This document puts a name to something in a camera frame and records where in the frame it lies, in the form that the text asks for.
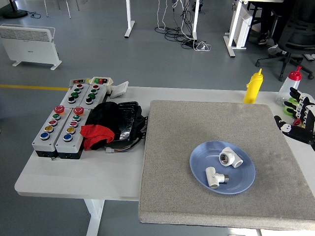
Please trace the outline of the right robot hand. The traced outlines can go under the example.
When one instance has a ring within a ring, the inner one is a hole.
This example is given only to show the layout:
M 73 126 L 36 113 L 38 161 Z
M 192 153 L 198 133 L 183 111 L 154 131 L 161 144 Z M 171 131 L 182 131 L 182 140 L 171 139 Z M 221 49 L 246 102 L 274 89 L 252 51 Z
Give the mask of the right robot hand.
M 282 133 L 290 138 L 311 145 L 315 149 L 315 104 L 307 96 L 291 87 L 290 95 L 298 105 L 285 101 L 286 109 L 295 119 L 300 119 L 304 127 L 289 124 L 279 116 L 274 116 L 275 122 Z

